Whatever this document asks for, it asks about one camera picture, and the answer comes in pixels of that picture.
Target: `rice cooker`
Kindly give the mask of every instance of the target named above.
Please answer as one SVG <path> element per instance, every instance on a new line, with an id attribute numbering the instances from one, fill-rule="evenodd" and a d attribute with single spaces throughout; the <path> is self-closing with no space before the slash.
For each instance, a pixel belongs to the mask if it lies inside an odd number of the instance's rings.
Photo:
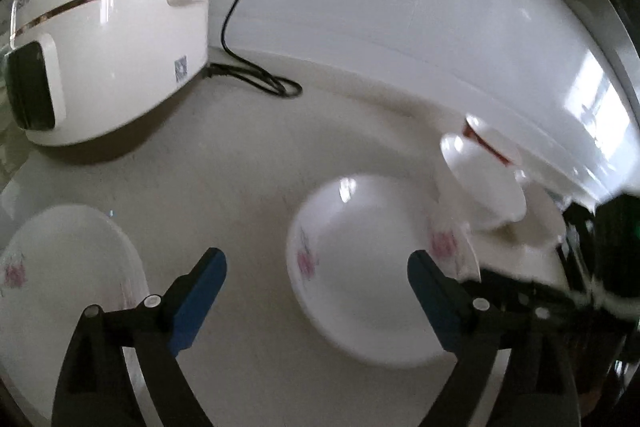
<path id="1" fill-rule="evenodd" d="M 14 0 L 4 76 L 36 144 L 106 134 L 207 62 L 208 0 Z"/>

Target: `white wall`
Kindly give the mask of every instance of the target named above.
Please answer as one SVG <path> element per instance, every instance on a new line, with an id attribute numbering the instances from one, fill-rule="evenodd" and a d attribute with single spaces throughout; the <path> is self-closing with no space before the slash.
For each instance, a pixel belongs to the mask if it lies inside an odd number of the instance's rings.
<path id="1" fill-rule="evenodd" d="M 230 2 L 212 3 L 212 44 Z M 594 194 L 616 190 L 638 158 L 615 76 L 562 0 L 243 0 L 228 42 L 475 112 Z M 598 88 L 610 96 L 596 115 Z"/>

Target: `power cord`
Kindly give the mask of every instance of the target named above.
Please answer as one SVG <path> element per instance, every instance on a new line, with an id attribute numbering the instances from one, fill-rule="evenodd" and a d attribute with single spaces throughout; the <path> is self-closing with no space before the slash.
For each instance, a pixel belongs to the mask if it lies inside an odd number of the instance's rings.
<path id="1" fill-rule="evenodd" d="M 302 94 L 302 86 L 299 83 L 294 82 L 284 76 L 275 76 L 269 71 L 265 70 L 254 64 L 246 58 L 242 58 L 238 54 L 234 53 L 229 46 L 226 45 L 226 28 L 229 25 L 229 20 L 233 15 L 238 3 L 241 0 L 234 0 L 231 8 L 226 14 L 225 21 L 222 25 L 222 31 L 220 32 L 220 42 L 227 55 L 235 60 L 242 62 L 244 66 L 233 66 L 231 64 L 220 64 L 218 62 L 212 62 L 207 68 L 209 76 L 233 76 L 238 80 L 242 80 L 247 84 L 260 89 L 261 91 L 277 96 L 279 98 L 295 98 Z"/>

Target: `white plate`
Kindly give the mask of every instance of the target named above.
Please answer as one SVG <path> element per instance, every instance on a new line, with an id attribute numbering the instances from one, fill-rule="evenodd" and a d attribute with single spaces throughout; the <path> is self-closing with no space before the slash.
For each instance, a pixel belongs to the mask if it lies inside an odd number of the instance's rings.
<path id="1" fill-rule="evenodd" d="M 436 164 L 440 202 L 472 230 L 491 230 L 521 220 L 527 211 L 512 169 L 487 149 L 458 134 L 440 140 L 444 163 Z"/>
<path id="2" fill-rule="evenodd" d="M 553 250 L 566 235 L 562 212 L 542 185 L 527 176 L 520 179 L 527 200 L 527 214 L 523 220 L 511 224 L 516 239 L 531 248 Z"/>
<path id="3" fill-rule="evenodd" d="M 465 233 L 428 195 L 402 180 L 352 176 L 303 204 L 287 267 L 306 315 L 335 346 L 364 362 L 412 367 L 443 353 L 407 279 L 415 250 L 439 252 L 450 277 L 479 279 Z"/>
<path id="4" fill-rule="evenodd" d="M 66 348 L 90 304 L 105 311 L 148 295 L 136 249 L 103 213 L 52 206 L 28 220 L 0 256 L 0 364 L 16 400 L 46 419 Z M 126 352 L 134 388 L 143 385 Z"/>

